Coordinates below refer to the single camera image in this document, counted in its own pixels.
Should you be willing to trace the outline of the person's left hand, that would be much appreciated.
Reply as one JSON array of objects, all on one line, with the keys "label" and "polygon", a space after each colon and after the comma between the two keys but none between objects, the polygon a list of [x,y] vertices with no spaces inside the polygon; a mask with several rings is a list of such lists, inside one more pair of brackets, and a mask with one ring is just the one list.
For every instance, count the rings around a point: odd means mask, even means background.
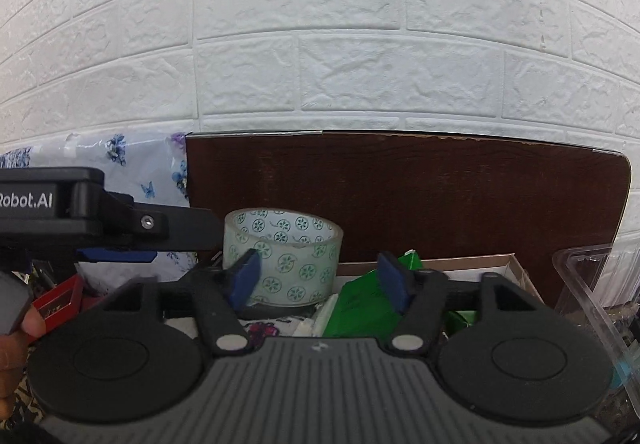
[{"label": "person's left hand", "polygon": [[26,365],[28,342],[46,333],[46,323],[39,312],[31,306],[26,312],[18,331],[1,337],[0,346],[0,412],[1,420],[11,417],[15,390],[22,380]]}]

